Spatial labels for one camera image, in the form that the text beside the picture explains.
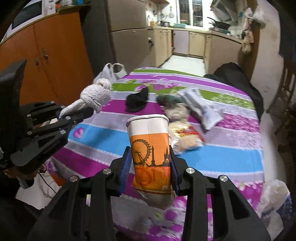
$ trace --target floral tablecloth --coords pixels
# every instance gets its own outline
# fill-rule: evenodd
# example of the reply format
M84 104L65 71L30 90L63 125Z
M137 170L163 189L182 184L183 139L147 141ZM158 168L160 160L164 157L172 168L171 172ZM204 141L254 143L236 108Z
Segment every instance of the floral tablecloth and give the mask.
M134 114L125 111L126 97L144 87L149 89L146 107ZM263 185L263 151L258 118L250 97L214 80L178 71L140 68L112 85L112 100L99 114L78 124L69 134L69 143L47 162L48 170L62 178L76 174L95 175L121 157L130 145L126 121L135 115L163 114L156 103L158 94L175 93L184 88L198 88L204 99L216 109L223 109L224 118L204 133L200 122L188 121L202 133L206 145L180 155L188 166L204 175L227 175L256 209ZM186 197L177 197L166 210L149 207L131 186L134 170L124 194L112 198L115 226L136 240L180 240L186 212ZM208 239L213 239L213 216L208 196Z

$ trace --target cabinet handle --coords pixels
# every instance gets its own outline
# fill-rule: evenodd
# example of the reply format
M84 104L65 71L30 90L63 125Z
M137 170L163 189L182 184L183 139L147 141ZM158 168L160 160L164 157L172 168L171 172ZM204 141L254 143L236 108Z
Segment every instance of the cabinet handle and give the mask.
M39 58L38 58L37 55L36 55L36 58L33 59L33 63L34 63L34 65L36 65L37 68L40 67L40 66L39 66Z
M42 46L42 53L43 53L43 58L46 60L46 63L47 63L48 62L48 55L45 53L43 46Z

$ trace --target cup rim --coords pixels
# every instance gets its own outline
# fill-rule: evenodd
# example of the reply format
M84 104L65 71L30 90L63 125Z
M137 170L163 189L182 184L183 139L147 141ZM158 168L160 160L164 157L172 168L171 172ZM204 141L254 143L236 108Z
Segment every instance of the cup rim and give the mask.
M128 125L135 120L142 120L142 119L151 119L151 118L163 118L165 119L168 124L170 123L170 121L168 120L168 118L165 115L161 115L161 114L150 114L150 115L138 115L138 116L134 116L128 119L128 121L126 122L126 127L128 127Z

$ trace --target blue stripe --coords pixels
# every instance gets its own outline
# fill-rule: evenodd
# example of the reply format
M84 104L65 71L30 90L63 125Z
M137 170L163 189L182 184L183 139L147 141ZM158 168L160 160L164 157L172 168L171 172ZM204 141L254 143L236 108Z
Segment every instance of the blue stripe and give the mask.
M83 127L81 139L74 138L75 129ZM123 155L130 146L127 132L99 128L80 123L69 134L69 139L100 150ZM212 172L256 172L263 171L258 150L240 150L227 147L206 145L197 150L180 155L190 167Z

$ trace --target green stripe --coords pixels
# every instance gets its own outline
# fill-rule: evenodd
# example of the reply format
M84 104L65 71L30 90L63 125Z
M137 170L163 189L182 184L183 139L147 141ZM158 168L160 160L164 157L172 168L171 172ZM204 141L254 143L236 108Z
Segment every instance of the green stripe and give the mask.
M133 83L133 82L134 80L130 80L129 83L114 83L112 84L112 90L131 92L131 91L134 91L136 87L143 85L141 83ZM171 89L162 89L162 90L156 91L153 88L153 84L148 84L147 87L150 93L156 93L156 94L173 94L173 93L176 93L178 90L182 90L186 88L182 86L174 86ZM203 98L207 100L221 102L225 104L233 104L246 109L255 110L255 107L252 101L244 100L244 99L227 95L227 94L221 94L221 93L216 93L216 92L206 91L206 90L200 90L200 93L203 96Z
M169 70L169 69L135 69L132 73L163 73L163 74L183 74L183 75L190 75L195 77L202 77L195 74L189 74L181 71L176 70Z

